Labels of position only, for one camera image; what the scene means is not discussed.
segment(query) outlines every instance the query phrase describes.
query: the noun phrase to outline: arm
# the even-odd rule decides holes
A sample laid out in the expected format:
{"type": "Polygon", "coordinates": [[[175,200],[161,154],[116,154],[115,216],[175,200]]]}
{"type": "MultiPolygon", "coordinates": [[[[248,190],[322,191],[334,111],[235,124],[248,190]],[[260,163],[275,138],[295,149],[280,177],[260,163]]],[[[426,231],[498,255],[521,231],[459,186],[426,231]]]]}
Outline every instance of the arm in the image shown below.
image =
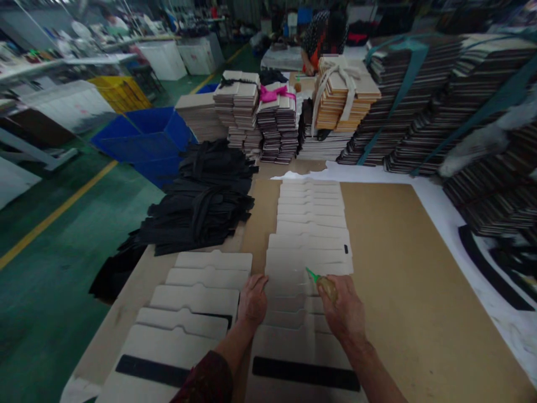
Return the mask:
{"type": "Polygon", "coordinates": [[[237,373],[246,348],[267,313],[267,296],[263,288],[269,278],[251,276],[241,291],[237,323],[214,351],[227,361],[233,376],[237,373]]]}
{"type": "Polygon", "coordinates": [[[309,61],[308,53],[304,49],[302,49],[301,56],[302,56],[302,62],[304,62],[304,65],[306,66],[306,74],[309,76],[313,76],[315,74],[315,68],[313,67],[312,63],[309,61]]]}
{"type": "Polygon", "coordinates": [[[237,322],[226,337],[196,365],[171,403],[231,402],[233,377],[267,312],[263,288],[269,278],[256,274],[241,291],[237,322]]]}
{"type": "Polygon", "coordinates": [[[317,286],[323,300],[324,314],[330,330],[347,354],[369,402],[407,403],[365,336],[364,305],[356,295],[352,278],[329,275],[328,279],[336,286],[337,300],[333,304],[323,287],[317,286]]]}

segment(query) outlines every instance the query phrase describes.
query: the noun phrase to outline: person's right hand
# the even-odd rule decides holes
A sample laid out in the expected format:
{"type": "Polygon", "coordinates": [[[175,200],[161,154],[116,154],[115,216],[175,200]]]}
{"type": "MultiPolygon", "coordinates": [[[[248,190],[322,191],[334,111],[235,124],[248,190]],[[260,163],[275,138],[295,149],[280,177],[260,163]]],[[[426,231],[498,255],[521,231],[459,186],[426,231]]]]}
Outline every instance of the person's right hand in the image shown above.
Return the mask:
{"type": "Polygon", "coordinates": [[[332,303],[322,285],[317,284],[317,289],[323,300],[324,315],[332,334],[341,344],[365,342],[364,304],[356,295],[352,278],[348,275],[328,275],[327,278],[336,286],[336,303],[332,303]]]}
{"type": "Polygon", "coordinates": [[[310,77],[315,76],[315,68],[311,63],[306,64],[306,75],[310,77]]]}

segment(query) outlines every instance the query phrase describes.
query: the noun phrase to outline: white ribbon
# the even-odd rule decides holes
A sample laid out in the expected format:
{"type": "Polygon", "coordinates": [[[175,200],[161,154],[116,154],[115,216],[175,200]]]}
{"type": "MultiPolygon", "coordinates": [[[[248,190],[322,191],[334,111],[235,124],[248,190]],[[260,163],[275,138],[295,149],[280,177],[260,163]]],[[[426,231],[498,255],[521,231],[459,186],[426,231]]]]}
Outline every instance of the white ribbon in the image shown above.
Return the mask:
{"type": "Polygon", "coordinates": [[[317,114],[319,112],[319,104],[321,103],[321,98],[323,92],[328,85],[328,79],[333,73],[338,73],[341,78],[345,81],[345,84],[348,88],[347,92],[347,101],[345,102],[345,107],[337,123],[341,120],[348,120],[351,115],[352,103],[354,101],[354,96],[356,95],[356,85],[354,84],[353,78],[360,79],[360,70],[354,67],[349,67],[347,65],[347,60],[345,57],[340,56],[338,58],[321,58],[319,61],[319,66],[328,67],[321,77],[319,86],[317,87],[317,94],[315,95],[315,103],[313,104],[313,119],[312,119],[312,137],[314,136],[315,124],[317,122],[317,114]]]}

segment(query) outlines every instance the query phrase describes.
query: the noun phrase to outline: pink ribbon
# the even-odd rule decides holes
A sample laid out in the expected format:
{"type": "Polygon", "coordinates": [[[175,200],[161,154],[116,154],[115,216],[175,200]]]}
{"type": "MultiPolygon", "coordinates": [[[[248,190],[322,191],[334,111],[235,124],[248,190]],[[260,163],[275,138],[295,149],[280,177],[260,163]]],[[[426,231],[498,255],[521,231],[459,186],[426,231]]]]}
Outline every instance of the pink ribbon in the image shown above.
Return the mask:
{"type": "Polygon", "coordinates": [[[269,91],[267,90],[267,88],[265,88],[265,86],[263,85],[261,86],[260,99],[262,102],[267,103],[267,102],[276,101],[278,99],[278,95],[291,98],[296,101],[296,96],[292,93],[287,92],[287,85],[280,87],[274,91],[269,91]]]}

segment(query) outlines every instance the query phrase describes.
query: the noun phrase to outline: yellow floor line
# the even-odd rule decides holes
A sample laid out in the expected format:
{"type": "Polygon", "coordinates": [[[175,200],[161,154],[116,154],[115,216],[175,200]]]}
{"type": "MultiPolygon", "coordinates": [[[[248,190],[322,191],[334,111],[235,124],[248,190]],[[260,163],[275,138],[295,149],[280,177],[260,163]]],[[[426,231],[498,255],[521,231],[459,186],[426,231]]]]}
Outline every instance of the yellow floor line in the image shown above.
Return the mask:
{"type": "MultiPolygon", "coordinates": [[[[244,50],[244,48],[247,45],[248,44],[244,45],[239,50],[237,50],[225,62],[230,63],[234,58],[236,58],[239,55],[239,53],[241,53],[244,50]]],[[[203,80],[196,88],[190,91],[190,94],[197,93],[200,90],[200,88],[206,85],[213,78],[214,78],[214,74],[211,74],[209,77],[203,80]]],[[[43,231],[45,231],[54,221],[56,221],[63,213],[65,213],[69,207],[71,207],[74,203],[76,203],[78,199],[84,196],[84,194],[86,194],[86,192],[89,189],[94,187],[97,184],[97,182],[99,182],[102,178],[104,178],[106,174],[109,173],[116,165],[117,165],[117,161],[110,162],[97,175],[91,178],[88,183],[86,183],[84,186],[78,189],[75,194],[73,194],[60,207],[58,207],[55,211],[53,211],[51,215],[49,215],[47,218],[41,221],[34,229],[32,229],[28,234],[26,234],[23,239],[18,241],[17,244],[13,248],[11,248],[5,255],[0,257],[0,270],[6,267],[7,264],[10,261],[12,261],[15,257],[17,257],[17,255],[20,252],[22,252],[26,246],[32,243],[32,241],[35,238],[37,238],[41,233],[43,233],[43,231]]]]}

